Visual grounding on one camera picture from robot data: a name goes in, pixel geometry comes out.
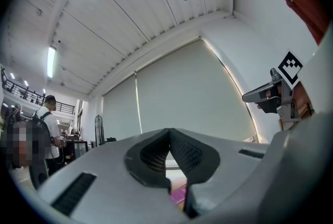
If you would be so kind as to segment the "long ceiling light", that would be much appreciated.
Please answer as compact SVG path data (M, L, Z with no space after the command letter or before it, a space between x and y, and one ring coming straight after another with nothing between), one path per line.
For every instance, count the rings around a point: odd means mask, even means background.
M53 78L56 52L57 52L57 50L55 47L49 46L48 53L47 53L47 77L48 78Z

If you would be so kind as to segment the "narrow grey roller blind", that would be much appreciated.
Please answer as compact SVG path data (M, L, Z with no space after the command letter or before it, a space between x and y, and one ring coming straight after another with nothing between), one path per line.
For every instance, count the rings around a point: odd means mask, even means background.
M141 134L135 76L131 76L104 96L103 125L106 138L117 141Z

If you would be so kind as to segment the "pink book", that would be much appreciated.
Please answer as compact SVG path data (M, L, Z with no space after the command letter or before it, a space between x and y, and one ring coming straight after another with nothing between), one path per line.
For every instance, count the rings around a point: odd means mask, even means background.
M187 184L183 182L172 182L171 185L171 200L174 204L178 205L185 202Z

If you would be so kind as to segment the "black standing fan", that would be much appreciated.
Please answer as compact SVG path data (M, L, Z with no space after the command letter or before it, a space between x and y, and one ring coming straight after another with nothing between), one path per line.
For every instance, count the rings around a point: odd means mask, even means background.
M105 144L105 137L104 137L104 127L103 127L103 118L100 115L95 117L95 140L96 145L100 146Z

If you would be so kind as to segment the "wide grey roller blind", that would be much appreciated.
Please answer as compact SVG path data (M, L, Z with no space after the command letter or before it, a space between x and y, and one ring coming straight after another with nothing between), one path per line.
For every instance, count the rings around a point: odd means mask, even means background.
M139 71L137 87L144 132L182 128L238 141L256 134L236 85L201 40Z

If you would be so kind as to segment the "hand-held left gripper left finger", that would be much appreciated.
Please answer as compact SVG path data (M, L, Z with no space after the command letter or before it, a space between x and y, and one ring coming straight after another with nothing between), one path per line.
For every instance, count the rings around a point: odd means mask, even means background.
M38 194L60 224L184 224L165 175L169 130L96 147L52 175Z

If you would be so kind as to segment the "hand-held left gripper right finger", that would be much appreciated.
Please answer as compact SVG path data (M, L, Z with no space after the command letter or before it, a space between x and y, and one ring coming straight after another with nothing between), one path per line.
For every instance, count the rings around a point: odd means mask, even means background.
M187 178L183 212L203 215L236 191L263 159L267 144L169 130L170 152Z

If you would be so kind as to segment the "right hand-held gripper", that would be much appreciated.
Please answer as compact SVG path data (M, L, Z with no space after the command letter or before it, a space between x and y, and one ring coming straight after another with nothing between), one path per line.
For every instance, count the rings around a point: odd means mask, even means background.
M302 67L298 58L287 52L277 69L271 69L272 82L242 95L243 102L255 103L265 113L277 113L282 123L298 122L300 118L293 95Z

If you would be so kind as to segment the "black glass cabinet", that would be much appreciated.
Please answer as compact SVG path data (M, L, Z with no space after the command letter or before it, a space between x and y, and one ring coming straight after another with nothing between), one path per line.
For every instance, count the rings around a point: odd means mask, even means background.
M67 140L63 148L63 154L66 161L74 161L80 158L88 151L87 141Z

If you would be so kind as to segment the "wooden coffee table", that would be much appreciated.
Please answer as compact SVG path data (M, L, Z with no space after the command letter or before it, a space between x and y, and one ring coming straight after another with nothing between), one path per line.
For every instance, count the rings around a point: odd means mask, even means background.
M187 184L187 178L186 177L181 177L181 178L176 178L176 179L171 180L171 185L172 185L172 182L174 182L174 181L175 182L183 182L183 183ZM179 208L180 211L183 211L184 206L185 206L185 202L182 202L181 204L178 204L176 206Z

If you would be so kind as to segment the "person's right hand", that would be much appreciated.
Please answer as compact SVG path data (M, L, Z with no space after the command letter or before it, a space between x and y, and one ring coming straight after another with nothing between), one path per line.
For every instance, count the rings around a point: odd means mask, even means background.
M294 87L293 101L296 106L296 111L301 119L308 118L314 114L310 98L301 82L298 82Z

